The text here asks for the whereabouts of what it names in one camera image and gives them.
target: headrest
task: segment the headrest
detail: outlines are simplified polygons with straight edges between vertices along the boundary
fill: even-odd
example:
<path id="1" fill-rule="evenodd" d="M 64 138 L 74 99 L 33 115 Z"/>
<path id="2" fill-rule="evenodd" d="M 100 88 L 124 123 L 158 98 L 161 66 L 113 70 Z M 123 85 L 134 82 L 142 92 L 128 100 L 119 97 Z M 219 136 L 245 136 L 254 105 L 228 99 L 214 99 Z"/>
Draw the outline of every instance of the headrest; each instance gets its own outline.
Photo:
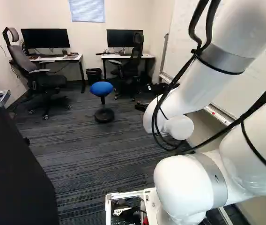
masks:
<path id="1" fill-rule="evenodd" d="M 136 32 L 134 34 L 133 42 L 137 45 L 143 44 L 144 36 L 141 33 Z"/>
<path id="2" fill-rule="evenodd" d="M 15 28 L 13 27 L 8 27 L 8 30 L 10 31 L 11 33 L 11 36 L 12 36 L 12 42 L 16 42 L 19 40 L 19 34 L 18 32 L 16 31 Z"/>

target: blue stool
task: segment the blue stool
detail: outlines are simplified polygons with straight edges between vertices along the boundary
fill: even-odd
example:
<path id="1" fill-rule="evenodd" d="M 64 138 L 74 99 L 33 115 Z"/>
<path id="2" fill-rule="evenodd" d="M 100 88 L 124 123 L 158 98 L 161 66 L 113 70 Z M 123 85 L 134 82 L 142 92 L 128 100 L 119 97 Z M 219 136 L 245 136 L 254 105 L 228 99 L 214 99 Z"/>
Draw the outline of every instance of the blue stool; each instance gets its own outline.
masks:
<path id="1" fill-rule="evenodd" d="M 90 87 L 90 92 L 101 98 L 102 105 L 105 105 L 105 97 L 113 91 L 113 86 L 109 82 L 99 81 Z M 95 113 L 95 120 L 99 123 L 108 123 L 114 120 L 114 111 L 103 107 Z"/>

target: black stool base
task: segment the black stool base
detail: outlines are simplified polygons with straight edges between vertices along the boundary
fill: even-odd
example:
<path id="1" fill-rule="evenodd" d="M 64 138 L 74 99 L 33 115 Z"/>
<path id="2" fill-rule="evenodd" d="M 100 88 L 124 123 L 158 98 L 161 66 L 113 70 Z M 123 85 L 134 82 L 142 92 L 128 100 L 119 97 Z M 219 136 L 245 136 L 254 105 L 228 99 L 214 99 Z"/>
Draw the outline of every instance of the black stool base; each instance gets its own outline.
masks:
<path id="1" fill-rule="evenodd" d="M 99 109 L 95 113 L 95 120 L 98 123 L 109 123 L 114 120 L 114 111 L 110 108 Z"/>

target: desk leg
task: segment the desk leg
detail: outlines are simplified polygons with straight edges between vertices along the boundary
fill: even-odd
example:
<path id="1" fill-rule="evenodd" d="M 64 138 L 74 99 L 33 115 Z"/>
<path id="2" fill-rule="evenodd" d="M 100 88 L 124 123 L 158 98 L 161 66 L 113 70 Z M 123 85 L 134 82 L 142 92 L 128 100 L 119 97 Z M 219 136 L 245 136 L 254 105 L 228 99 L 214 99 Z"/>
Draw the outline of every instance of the desk leg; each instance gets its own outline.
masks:
<path id="1" fill-rule="evenodd" d="M 104 69 L 104 80 L 106 80 L 107 76 L 106 76 L 106 60 L 103 59 L 103 69 Z"/>
<path id="2" fill-rule="evenodd" d="M 80 67 L 80 73 L 81 73 L 81 79 L 82 79 L 81 93 L 84 93 L 86 84 L 85 84 L 84 72 L 83 72 L 82 62 L 81 61 L 79 61 L 79 67 Z"/>
<path id="3" fill-rule="evenodd" d="M 144 72 L 145 72 L 146 75 L 148 76 L 148 58 L 145 58 L 145 62 L 144 62 Z"/>

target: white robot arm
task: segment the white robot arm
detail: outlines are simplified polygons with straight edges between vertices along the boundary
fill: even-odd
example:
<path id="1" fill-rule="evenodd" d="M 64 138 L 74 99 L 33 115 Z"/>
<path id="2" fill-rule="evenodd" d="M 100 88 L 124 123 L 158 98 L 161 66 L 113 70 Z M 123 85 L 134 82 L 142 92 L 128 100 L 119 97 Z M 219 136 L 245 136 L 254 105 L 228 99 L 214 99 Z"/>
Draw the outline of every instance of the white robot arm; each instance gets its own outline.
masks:
<path id="1" fill-rule="evenodd" d="M 228 1 L 212 44 L 161 104 L 159 131 L 177 140 L 188 138 L 193 123 L 184 114 L 210 104 L 234 74 L 246 70 L 265 48 L 266 1 Z M 148 133 L 156 104 L 154 99 L 143 117 Z M 155 168 L 154 182 L 163 206 L 158 223 L 167 215 L 176 224 L 196 225 L 207 210 L 266 195 L 266 104 L 232 129 L 219 150 L 162 160 Z"/>

